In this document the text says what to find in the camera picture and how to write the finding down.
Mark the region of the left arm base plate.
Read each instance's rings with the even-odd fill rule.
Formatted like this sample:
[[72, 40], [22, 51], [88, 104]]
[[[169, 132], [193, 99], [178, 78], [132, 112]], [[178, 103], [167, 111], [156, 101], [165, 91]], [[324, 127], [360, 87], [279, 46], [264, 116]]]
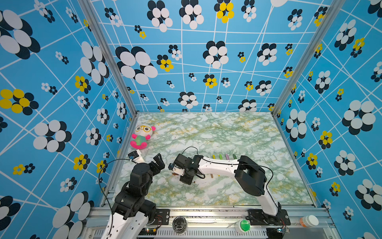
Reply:
[[148, 225], [163, 226], [169, 225], [170, 209], [157, 209], [155, 216], [149, 220]]

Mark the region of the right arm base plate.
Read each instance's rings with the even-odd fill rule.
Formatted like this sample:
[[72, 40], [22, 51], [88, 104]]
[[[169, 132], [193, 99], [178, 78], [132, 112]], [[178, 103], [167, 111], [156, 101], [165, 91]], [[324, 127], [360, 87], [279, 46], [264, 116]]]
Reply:
[[290, 226], [290, 218], [286, 210], [278, 210], [275, 216], [265, 214], [261, 209], [250, 209], [245, 219], [252, 226]]

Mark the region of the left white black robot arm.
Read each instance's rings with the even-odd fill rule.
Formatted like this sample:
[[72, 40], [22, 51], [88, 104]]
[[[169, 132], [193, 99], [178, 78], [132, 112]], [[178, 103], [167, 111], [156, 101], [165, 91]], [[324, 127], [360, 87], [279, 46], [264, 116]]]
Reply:
[[146, 200], [145, 196], [153, 182], [153, 176], [165, 168], [162, 155], [158, 153], [154, 160], [146, 163], [138, 150], [128, 154], [126, 160], [134, 163], [130, 180], [117, 194], [113, 205], [109, 205], [111, 214], [103, 239], [136, 239], [144, 227], [155, 220], [156, 204]]

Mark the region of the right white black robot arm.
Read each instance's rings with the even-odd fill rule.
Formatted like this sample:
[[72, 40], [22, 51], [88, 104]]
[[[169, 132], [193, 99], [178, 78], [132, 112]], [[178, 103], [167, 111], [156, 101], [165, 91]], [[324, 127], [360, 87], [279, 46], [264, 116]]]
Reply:
[[188, 185], [192, 184], [195, 176], [217, 174], [233, 178], [244, 192], [257, 197], [264, 214], [275, 217], [281, 210], [268, 190], [265, 170], [245, 155], [234, 160], [218, 160], [201, 155], [189, 158], [179, 154], [169, 164], [169, 169], [180, 175], [180, 181]]

